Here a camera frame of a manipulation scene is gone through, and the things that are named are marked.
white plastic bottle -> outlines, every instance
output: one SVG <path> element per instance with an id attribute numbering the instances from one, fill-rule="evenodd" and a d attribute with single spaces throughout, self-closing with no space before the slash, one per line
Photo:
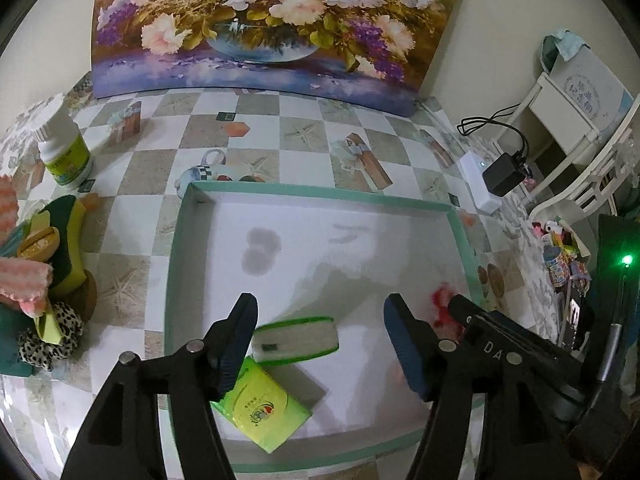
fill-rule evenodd
<path id="1" fill-rule="evenodd" d="M 94 162 L 62 94 L 43 101 L 31 113 L 25 131 L 38 141 L 40 158 L 59 186 L 75 189 L 89 176 Z"/>

black cable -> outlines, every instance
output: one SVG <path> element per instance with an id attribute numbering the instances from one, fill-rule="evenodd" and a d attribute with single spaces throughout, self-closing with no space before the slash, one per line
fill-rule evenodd
<path id="1" fill-rule="evenodd" d="M 525 137 L 524 134 L 512 124 L 507 124 L 507 123 L 503 123 L 502 121 L 496 120 L 498 118 L 510 116 L 511 114 L 513 114 L 513 111 L 507 112 L 507 110 L 513 110 L 518 106 L 520 106 L 520 104 L 502 108 L 501 110 L 498 110 L 497 112 L 495 112 L 491 117 L 482 117 L 482 116 L 466 117 L 462 119 L 460 121 L 460 124 L 457 126 L 458 132 L 460 133 L 461 136 L 468 137 L 473 132 L 478 131 L 480 128 L 486 126 L 487 124 L 503 126 L 510 130 L 513 130 L 520 136 L 520 139 L 522 140 L 522 148 L 519 149 L 516 153 L 514 153 L 513 157 L 516 158 L 516 160 L 519 160 L 520 162 L 525 162 L 530 153 L 530 146 L 529 146 L 529 141 L 527 140 L 527 137 Z"/>

leopard print scrunchie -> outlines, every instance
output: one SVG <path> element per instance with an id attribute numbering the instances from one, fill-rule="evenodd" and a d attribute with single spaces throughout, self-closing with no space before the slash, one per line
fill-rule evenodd
<path id="1" fill-rule="evenodd" d="M 51 305 L 56 321 L 62 331 L 59 345 L 42 341 L 28 328 L 18 336 L 18 353 L 25 363 L 51 371 L 53 360 L 67 359 L 78 348 L 84 323 L 68 304 L 59 301 Z"/>

checkered tablecloth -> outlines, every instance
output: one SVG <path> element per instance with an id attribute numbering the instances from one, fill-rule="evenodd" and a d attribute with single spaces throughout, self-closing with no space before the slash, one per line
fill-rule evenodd
<path id="1" fill-rule="evenodd" d="M 142 102 L 141 133 L 109 142 L 110 118 L 136 101 Z M 81 189 L 96 192 L 101 204 L 86 216 L 81 249 L 98 283 L 98 303 L 73 359 L 52 374 L 0 378 L 2 420 L 42 478 L 58 478 L 82 420 L 119 354 L 129 349 L 145 358 L 162 355 L 164 292 L 180 207 L 174 183 L 212 148 L 225 153 L 227 165 L 249 168 L 266 182 L 454 204 L 478 266 L 491 264 L 501 274 L 500 297 L 487 289 L 488 301 L 493 298 L 499 308 L 543 336 L 557 335 L 542 247 L 530 232 L 518 195 L 506 197 L 491 216 L 477 212 L 457 167 L 441 165 L 425 142 L 425 132 L 447 146 L 454 158 L 471 148 L 488 160 L 497 152 L 485 143 L 473 140 L 471 147 L 467 140 L 455 138 L 433 99 L 417 106 L 407 119 L 323 98 L 244 89 L 162 90 L 95 101 L 90 98 L 90 79 L 85 79 L 68 102 L 95 154 L 94 182 Z M 225 130 L 229 119 L 245 123 L 248 133 L 230 137 Z M 352 133 L 370 147 L 390 186 L 378 190 L 357 162 L 334 152 L 336 142 Z M 46 173 L 20 197 L 21 214 L 62 194 L 66 191 Z M 166 408 L 166 400 L 161 399 L 161 407 Z M 472 478 L 480 431 L 481 413 L 474 412 L 461 478 Z M 401 478 L 406 469 L 389 473 L 404 467 L 390 466 L 393 460 L 378 457 L 373 466 L 359 466 L 370 470 L 362 478 Z M 294 478 L 318 473 L 296 473 Z M 179 469 L 169 466 L 169 474 L 178 478 Z"/>

white power adapter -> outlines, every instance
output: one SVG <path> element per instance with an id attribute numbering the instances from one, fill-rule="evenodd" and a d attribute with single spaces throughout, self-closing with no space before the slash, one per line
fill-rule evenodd
<path id="1" fill-rule="evenodd" d="M 482 178 L 482 174 L 487 168 L 484 159 L 477 153 L 468 152 L 460 157 L 457 164 L 460 173 L 469 184 L 476 208 L 487 215 L 498 209 L 502 205 L 502 199 L 489 193 Z"/>

